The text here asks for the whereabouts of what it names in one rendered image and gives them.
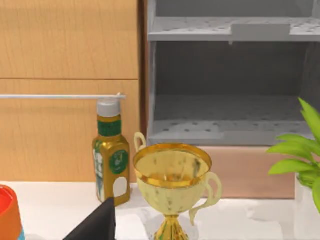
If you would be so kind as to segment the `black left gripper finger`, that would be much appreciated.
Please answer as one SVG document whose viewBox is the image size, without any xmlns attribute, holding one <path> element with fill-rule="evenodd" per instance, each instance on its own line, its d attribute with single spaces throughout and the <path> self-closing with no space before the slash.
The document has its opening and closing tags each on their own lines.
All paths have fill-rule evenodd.
<svg viewBox="0 0 320 240">
<path fill-rule="evenodd" d="M 114 198 L 105 200 L 63 240 L 116 240 Z"/>
</svg>

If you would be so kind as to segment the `amber bottle with grey cap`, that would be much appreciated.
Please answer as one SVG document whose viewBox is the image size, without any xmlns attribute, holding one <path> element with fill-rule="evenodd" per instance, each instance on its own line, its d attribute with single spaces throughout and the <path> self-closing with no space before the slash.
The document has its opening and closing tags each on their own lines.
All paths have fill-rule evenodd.
<svg viewBox="0 0 320 240">
<path fill-rule="evenodd" d="M 117 98 L 96 103 L 97 137 L 92 141 L 96 195 L 114 198 L 117 207 L 130 200 L 130 146 L 122 135 L 121 103 Z"/>
</svg>

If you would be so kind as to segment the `gold trophy cup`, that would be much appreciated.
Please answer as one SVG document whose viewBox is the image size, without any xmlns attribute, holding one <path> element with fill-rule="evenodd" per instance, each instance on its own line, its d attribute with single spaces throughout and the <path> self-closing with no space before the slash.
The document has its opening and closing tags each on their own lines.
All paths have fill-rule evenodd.
<svg viewBox="0 0 320 240">
<path fill-rule="evenodd" d="M 217 204 L 222 197 L 222 183 L 211 171 L 211 157 L 185 143 L 148 146 L 141 132 L 134 134 L 133 141 L 138 188 L 148 204 L 164 215 L 154 240 L 189 240 L 179 215 L 188 212 L 194 225 L 197 212 Z"/>
</svg>

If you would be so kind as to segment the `orange cup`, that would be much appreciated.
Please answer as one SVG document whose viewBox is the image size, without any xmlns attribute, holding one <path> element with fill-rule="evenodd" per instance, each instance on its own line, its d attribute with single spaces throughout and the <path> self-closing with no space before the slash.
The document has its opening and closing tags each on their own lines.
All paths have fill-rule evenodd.
<svg viewBox="0 0 320 240">
<path fill-rule="evenodd" d="M 0 184 L 0 240 L 26 240 L 15 191 Z"/>
</svg>

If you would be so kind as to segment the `pale wooden drawer front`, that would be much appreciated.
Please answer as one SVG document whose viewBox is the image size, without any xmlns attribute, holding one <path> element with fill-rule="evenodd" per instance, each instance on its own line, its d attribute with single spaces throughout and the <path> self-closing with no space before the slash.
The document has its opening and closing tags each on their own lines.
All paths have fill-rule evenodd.
<svg viewBox="0 0 320 240">
<path fill-rule="evenodd" d="M 211 171 L 222 183 L 223 198 L 294 199 L 293 173 L 268 175 L 271 166 L 289 155 L 267 153 L 258 146 L 200 146 L 212 159 Z"/>
</svg>

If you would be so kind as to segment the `grey pierced drawer inside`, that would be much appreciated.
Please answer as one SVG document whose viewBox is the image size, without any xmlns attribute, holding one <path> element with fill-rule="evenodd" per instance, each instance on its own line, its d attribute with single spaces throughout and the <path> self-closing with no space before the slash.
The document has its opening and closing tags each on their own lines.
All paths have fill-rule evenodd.
<svg viewBox="0 0 320 240">
<path fill-rule="evenodd" d="M 312 133 L 292 96 L 157 96 L 150 144 L 270 146 L 281 134 Z"/>
</svg>

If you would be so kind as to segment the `wooden cupboard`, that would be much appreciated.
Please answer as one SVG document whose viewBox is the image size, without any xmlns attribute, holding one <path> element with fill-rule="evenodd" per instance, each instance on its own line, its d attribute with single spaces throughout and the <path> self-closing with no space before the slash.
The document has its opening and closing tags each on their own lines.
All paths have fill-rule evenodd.
<svg viewBox="0 0 320 240">
<path fill-rule="evenodd" d="M 320 19 L 320 2 L 0 0 L 0 79 L 137 80 L 148 145 L 158 96 L 303 95 L 320 42 L 149 41 L 156 17 Z"/>
</svg>

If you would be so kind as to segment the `green plant in white pot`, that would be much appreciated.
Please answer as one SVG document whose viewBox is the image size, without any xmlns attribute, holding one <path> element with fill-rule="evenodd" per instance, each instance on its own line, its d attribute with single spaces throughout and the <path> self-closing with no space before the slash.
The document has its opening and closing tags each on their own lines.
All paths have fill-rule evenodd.
<svg viewBox="0 0 320 240">
<path fill-rule="evenodd" d="M 313 139 L 285 133 L 266 152 L 286 157 L 277 161 L 269 175 L 294 173 L 293 232 L 296 240 L 320 240 L 320 112 L 302 98 L 301 114 Z"/>
</svg>

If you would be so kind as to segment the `grey pierced shelf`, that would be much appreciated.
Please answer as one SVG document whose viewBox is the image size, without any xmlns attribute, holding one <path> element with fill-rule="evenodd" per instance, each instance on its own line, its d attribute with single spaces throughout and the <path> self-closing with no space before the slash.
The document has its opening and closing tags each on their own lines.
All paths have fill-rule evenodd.
<svg viewBox="0 0 320 240">
<path fill-rule="evenodd" d="M 320 19 L 156 17 L 147 35 L 151 42 L 320 42 Z"/>
</svg>

